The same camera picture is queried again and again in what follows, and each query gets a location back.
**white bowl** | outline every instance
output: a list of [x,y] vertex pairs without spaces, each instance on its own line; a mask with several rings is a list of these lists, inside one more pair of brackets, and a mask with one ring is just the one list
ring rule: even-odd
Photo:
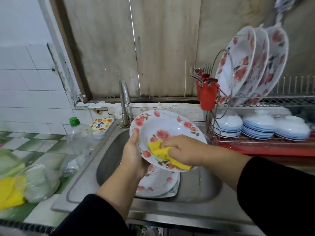
[[219,112],[216,114],[216,121],[212,120],[212,129],[214,130],[214,133],[217,135],[220,135],[221,130],[221,136],[226,138],[236,138],[241,134],[243,121],[241,117],[234,111],[225,110]]
[[243,117],[242,132],[257,139],[272,138],[276,129],[276,121],[265,110],[255,110],[255,113],[247,114]]
[[303,119],[296,116],[285,116],[276,120],[277,129],[275,134],[293,140],[304,141],[309,138],[311,130]]

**right hand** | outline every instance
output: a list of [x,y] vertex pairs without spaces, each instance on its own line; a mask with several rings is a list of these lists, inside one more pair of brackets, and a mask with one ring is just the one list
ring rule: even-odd
[[185,135],[164,140],[161,148],[165,147],[174,147],[168,151],[169,156],[189,166],[203,165],[204,157],[209,152],[209,145]]

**yellow cloth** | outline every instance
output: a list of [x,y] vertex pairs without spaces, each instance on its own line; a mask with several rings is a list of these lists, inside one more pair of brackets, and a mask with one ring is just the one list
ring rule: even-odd
[[190,170],[191,166],[184,165],[169,156],[168,151],[173,147],[160,148],[161,144],[162,141],[149,143],[149,149],[153,153],[153,155],[163,160],[169,160],[173,165],[182,170]]
[[0,210],[19,206],[26,201],[23,194],[15,186],[16,177],[8,177],[0,179]]

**tiled wall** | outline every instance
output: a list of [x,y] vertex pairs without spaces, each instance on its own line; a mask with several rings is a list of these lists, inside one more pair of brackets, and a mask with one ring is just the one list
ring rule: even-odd
[[0,131],[67,134],[68,119],[91,124],[108,111],[72,109],[45,44],[0,47]]

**plate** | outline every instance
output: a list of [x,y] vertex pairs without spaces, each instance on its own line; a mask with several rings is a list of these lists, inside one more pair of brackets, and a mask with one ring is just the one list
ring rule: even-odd
[[175,186],[179,174],[149,165],[148,172],[139,182],[136,196],[153,198],[166,194]]
[[[254,53],[256,49],[256,34],[254,28],[246,26],[242,28],[230,41],[226,47],[230,51],[233,61],[234,81],[232,96],[235,96],[243,83],[248,77],[253,64]],[[216,70],[215,78],[218,79],[218,84],[221,90],[229,96],[232,89],[232,70],[231,61],[224,52],[218,68]],[[220,93],[219,104],[226,103],[226,97]]]
[[[264,75],[254,91],[254,97],[267,96],[279,81],[288,59],[289,39],[286,32],[277,26],[266,29],[269,38],[269,59]],[[246,105],[257,104],[262,98],[252,98]]]
[[[269,39],[268,33],[261,27],[254,29],[256,34],[256,50],[254,54],[254,60],[252,69],[248,75],[248,78],[239,89],[236,96],[250,97],[257,88],[262,76],[264,75],[269,55]],[[248,98],[235,98],[233,101],[234,106],[240,106]]]
[[131,123],[130,136],[134,129],[139,131],[138,149],[141,156],[156,167],[164,170],[186,172],[171,164],[170,161],[157,158],[149,150],[148,143],[164,141],[171,136],[186,135],[207,143],[203,133],[185,117],[165,110],[149,110],[139,114]]

